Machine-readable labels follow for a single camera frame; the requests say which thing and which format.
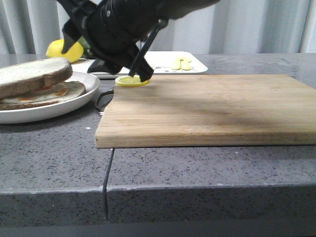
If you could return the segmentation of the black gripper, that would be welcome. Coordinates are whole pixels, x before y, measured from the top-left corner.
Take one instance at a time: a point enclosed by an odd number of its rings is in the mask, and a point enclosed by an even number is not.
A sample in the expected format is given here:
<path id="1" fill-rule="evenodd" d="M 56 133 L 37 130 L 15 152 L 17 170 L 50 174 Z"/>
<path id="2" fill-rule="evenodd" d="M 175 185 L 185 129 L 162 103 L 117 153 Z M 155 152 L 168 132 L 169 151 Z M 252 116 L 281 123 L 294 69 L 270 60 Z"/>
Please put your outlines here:
<path id="1" fill-rule="evenodd" d="M 149 80 L 154 70 L 144 59 L 159 30 L 167 25 L 160 14 L 161 0 L 90 0 L 59 1 L 69 16 L 62 33 L 62 54 L 83 37 L 98 59 L 88 73 L 118 73 L 129 68 L 129 75 L 138 74 Z"/>

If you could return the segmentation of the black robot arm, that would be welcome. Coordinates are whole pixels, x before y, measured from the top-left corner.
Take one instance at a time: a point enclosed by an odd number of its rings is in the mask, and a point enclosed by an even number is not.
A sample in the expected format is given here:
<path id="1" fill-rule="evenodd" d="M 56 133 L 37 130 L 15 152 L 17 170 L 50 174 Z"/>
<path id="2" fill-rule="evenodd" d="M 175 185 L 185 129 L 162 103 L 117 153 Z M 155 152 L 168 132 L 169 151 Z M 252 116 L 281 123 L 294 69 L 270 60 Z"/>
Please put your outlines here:
<path id="1" fill-rule="evenodd" d="M 154 70 L 144 56 L 158 32 L 188 13 L 213 4 L 215 0 L 90 0 L 59 1 L 69 16 L 63 27 L 66 53 L 83 37 L 97 58 L 97 67 L 117 74 L 123 67 L 129 76 L 149 80 Z"/>

